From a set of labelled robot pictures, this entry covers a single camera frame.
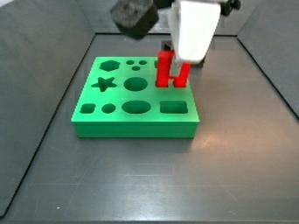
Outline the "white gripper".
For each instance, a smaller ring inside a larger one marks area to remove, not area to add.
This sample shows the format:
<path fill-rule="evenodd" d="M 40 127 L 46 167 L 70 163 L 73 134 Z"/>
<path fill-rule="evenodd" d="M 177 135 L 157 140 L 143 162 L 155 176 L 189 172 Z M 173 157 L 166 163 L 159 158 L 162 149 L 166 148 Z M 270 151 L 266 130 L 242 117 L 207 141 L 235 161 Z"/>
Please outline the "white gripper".
<path fill-rule="evenodd" d="M 210 0 L 175 0 L 169 26 L 177 61 L 199 63 L 209 51 L 221 20 L 221 4 Z"/>

